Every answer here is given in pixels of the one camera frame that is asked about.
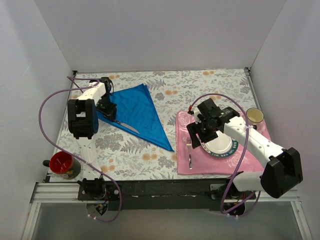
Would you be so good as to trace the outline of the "patterned handle table knife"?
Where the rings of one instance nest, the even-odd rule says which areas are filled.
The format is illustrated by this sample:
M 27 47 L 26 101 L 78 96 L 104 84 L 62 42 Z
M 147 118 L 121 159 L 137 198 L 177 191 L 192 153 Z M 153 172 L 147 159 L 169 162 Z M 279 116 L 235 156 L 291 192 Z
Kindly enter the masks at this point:
M 127 129 L 129 129 L 129 130 L 131 130 L 131 131 L 133 131 L 133 132 L 135 132 L 135 133 L 140 134 L 139 131 L 137 131 L 135 128 L 133 128 L 132 126 L 130 126 L 130 125 L 124 123 L 124 122 L 120 122 L 118 120 L 114 120 L 114 122 L 119 124 L 119 125 L 121 125 L 121 126 L 123 126 L 123 127 L 125 127 L 125 128 L 127 128 Z

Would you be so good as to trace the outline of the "blue cloth napkin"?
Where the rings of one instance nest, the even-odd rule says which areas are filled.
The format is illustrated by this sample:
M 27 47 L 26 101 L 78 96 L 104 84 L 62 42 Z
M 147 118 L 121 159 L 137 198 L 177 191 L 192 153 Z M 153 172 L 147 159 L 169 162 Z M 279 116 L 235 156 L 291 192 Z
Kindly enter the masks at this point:
M 98 111 L 97 117 L 101 121 L 167 151 L 173 151 L 146 85 L 140 84 L 135 87 L 116 91 L 110 96 L 110 100 L 116 104 L 115 119 L 135 130 L 133 131 L 107 119 Z

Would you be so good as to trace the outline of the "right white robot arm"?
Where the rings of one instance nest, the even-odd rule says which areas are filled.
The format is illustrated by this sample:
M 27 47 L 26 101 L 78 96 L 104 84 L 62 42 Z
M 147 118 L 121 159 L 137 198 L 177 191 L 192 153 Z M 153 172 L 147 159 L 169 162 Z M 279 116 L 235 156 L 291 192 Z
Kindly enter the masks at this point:
M 194 122 L 186 127 L 192 148 L 217 139 L 221 132 L 242 145 L 263 167 L 260 172 L 236 172 L 226 186 L 230 198 L 237 199 L 246 191 L 263 191 L 278 199 L 303 181 L 300 153 L 270 141 L 248 126 L 233 108 L 221 109 L 209 98 L 196 108 L 189 106 L 188 114 L 194 117 Z

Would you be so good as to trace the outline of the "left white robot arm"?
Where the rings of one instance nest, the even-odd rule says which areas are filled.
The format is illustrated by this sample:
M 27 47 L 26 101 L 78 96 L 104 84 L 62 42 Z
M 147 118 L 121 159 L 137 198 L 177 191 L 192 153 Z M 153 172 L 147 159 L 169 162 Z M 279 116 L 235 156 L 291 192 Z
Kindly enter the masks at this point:
M 99 130 L 98 113 L 110 121 L 116 119 L 117 105 L 111 102 L 113 82 L 108 77 L 90 80 L 90 89 L 86 89 L 75 100 L 67 102 L 68 129 L 80 148 L 80 157 L 85 160 L 83 180 L 80 185 L 84 193 L 95 200 L 103 199 L 107 190 L 98 164 L 95 134 Z

